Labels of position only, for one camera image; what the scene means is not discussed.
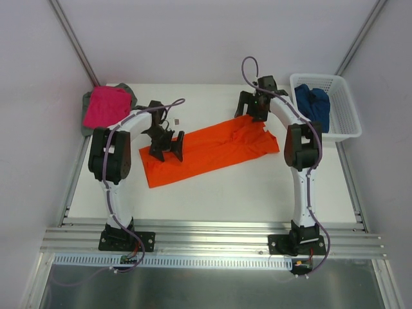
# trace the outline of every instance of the plastic laundry basket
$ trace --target plastic laundry basket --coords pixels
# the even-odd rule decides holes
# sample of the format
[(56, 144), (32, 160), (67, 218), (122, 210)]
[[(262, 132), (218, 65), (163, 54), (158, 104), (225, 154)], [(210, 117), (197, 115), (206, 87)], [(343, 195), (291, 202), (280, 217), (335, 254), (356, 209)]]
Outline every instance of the plastic laundry basket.
[(355, 104), (350, 95), (349, 87), (342, 77), (326, 74), (292, 74), (290, 87), (295, 106), (297, 106), (295, 87), (301, 84), (308, 85), (309, 89), (320, 88), (329, 96), (330, 125), (329, 133), (322, 133), (324, 141), (341, 142), (349, 137), (358, 137), (362, 134)]

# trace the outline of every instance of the pink towel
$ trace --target pink towel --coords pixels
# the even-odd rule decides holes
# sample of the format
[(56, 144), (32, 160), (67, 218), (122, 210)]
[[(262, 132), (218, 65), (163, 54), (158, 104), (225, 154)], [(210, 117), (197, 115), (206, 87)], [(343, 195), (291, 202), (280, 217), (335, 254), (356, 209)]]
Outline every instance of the pink towel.
[(90, 96), (90, 105), (83, 125), (95, 129), (109, 127), (129, 115), (131, 95), (122, 88), (96, 87)]

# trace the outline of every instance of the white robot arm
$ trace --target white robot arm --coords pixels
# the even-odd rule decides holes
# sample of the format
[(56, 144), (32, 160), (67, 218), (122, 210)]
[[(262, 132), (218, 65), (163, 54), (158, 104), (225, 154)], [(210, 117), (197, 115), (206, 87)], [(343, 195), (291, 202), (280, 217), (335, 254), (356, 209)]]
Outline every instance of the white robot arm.
[[(282, 96), (284, 100), (290, 101), (290, 97)], [(292, 110), (279, 98), (273, 98), (270, 101), (270, 112), (280, 119), (284, 127), (287, 129), (292, 124), (304, 126), (305, 123), (299, 120)], [(310, 167), (302, 168), (301, 171), (295, 167), (291, 167), (292, 176), (294, 179), (294, 191), (295, 191), (295, 211), (293, 222), (298, 227), (313, 227), (316, 222), (309, 213), (308, 205), (311, 205), (312, 212), (315, 213), (315, 169), (311, 171), (310, 176), (307, 176)], [(308, 194), (307, 182), (310, 182), (310, 193)]]
[(302, 116), (288, 94), (277, 89), (273, 76), (261, 77), (253, 83), (245, 80), (255, 92), (240, 93), (235, 117), (243, 114), (246, 104), (247, 114), (253, 121), (267, 121), (268, 113), (273, 113), (287, 130), (284, 155), (294, 180), (295, 211), (288, 237), (279, 240), (275, 236), (269, 242), (276, 243), (273, 247), (277, 253), (296, 256), (307, 251), (308, 245), (315, 247), (317, 242), (323, 242), (320, 224), (315, 218), (315, 172), (322, 156), (321, 124)]
[(119, 123), (94, 130), (88, 167), (103, 188), (109, 212), (99, 250), (133, 250), (133, 210), (132, 205), (124, 200), (127, 195), (122, 192), (131, 168), (131, 142), (141, 133), (148, 134), (152, 141), (150, 155), (164, 161), (163, 152), (170, 151), (182, 161), (184, 132), (180, 131), (177, 139), (173, 140), (174, 131), (164, 129), (161, 124), (169, 108), (183, 102), (185, 100), (180, 99), (163, 106), (159, 101), (151, 101), (148, 108), (139, 106), (140, 110), (130, 112)]

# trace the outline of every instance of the orange cloth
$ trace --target orange cloth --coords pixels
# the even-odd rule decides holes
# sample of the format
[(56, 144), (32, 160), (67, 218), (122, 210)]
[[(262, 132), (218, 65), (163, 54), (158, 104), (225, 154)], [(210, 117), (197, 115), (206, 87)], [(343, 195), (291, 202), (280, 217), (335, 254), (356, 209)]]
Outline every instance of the orange cloth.
[(150, 188), (178, 182), (222, 167), (278, 153), (276, 137), (265, 132), (263, 122), (252, 122), (245, 115), (185, 135), (183, 162), (172, 153), (164, 153), (165, 162), (149, 155), (149, 147), (140, 156)]

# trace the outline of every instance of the metal floor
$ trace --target metal floor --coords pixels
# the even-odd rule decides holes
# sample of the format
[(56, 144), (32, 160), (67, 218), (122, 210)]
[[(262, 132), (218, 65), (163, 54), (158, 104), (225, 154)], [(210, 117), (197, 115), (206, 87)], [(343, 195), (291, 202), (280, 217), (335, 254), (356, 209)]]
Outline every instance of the metal floor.
[[(97, 267), (53, 267), (54, 278), (74, 283)], [(137, 268), (103, 271), (76, 287), (48, 281), (40, 308), (384, 308), (371, 261), (328, 260), (309, 279), (282, 270)]]

